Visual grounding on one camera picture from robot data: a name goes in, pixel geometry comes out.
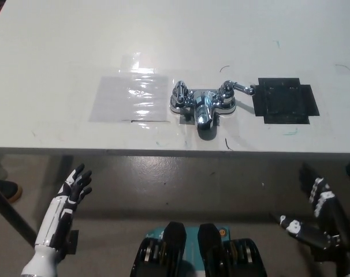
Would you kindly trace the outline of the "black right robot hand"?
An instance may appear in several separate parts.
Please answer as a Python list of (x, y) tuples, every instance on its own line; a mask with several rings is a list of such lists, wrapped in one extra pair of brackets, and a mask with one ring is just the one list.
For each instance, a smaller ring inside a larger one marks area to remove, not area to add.
[(350, 221), (328, 181), (313, 167), (299, 169), (300, 190), (313, 211), (317, 227), (284, 214), (271, 218), (295, 240), (308, 246), (316, 262), (332, 262), (337, 276), (350, 276)]

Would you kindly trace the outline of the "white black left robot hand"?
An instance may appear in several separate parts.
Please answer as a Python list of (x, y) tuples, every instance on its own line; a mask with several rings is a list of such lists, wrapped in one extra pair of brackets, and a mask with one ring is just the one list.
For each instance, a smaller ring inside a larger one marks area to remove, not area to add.
[(85, 165), (76, 167), (63, 182), (51, 200), (45, 213), (35, 245), (60, 250), (67, 242), (73, 215), (80, 202), (92, 192), (92, 171), (84, 171)]

